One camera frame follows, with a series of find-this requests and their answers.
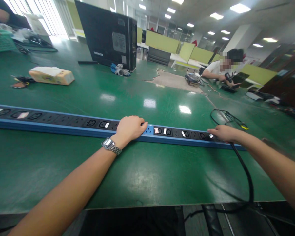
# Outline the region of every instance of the black hair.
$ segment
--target black hair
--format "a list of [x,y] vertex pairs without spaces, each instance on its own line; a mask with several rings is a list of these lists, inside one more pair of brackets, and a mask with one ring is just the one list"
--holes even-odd
[[227,59],[231,59],[232,62],[242,62],[244,59],[244,51],[242,49],[232,49],[226,56]]

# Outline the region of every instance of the green table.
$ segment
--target green table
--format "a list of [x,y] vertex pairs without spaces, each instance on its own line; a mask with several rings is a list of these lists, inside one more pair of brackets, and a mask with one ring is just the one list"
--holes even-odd
[[[214,106],[206,96],[157,87],[151,80],[162,69],[137,61],[129,78],[103,65],[78,65],[90,60],[84,44],[53,38],[58,53],[0,53],[0,104],[90,115],[111,119],[138,115],[151,124],[206,130]],[[36,83],[13,89],[12,75],[28,75],[35,66],[71,70],[70,86]],[[249,133],[284,147],[295,137],[295,120],[279,111],[245,100],[243,92],[222,93],[202,88],[218,108],[245,121]],[[179,106],[189,107],[191,114]],[[0,129],[0,214],[29,211],[65,176],[101,147],[100,138]],[[248,152],[241,151],[254,182],[256,201],[284,198]],[[87,209],[236,202],[248,199],[248,183],[232,150],[133,142],[111,166]]]

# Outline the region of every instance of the watch face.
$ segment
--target watch face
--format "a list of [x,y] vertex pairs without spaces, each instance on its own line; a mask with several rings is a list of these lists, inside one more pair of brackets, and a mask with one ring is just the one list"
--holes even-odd
[[112,145],[113,141],[110,138],[106,138],[103,142],[102,145],[106,148],[109,148],[110,145]]

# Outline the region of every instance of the computer tower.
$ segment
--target computer tower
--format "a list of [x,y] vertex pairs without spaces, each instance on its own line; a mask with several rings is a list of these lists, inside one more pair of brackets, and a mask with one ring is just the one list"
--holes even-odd
[[75,1],[93,61],[123,64],[133,72],[137,59],[137,21],[93,5]]

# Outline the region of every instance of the green basket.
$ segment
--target green basket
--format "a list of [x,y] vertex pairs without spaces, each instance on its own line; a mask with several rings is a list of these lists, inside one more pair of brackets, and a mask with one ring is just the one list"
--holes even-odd
[[13,34],[6,30],[0,29],[0,52],[15,50],[16,46],[11,38]]

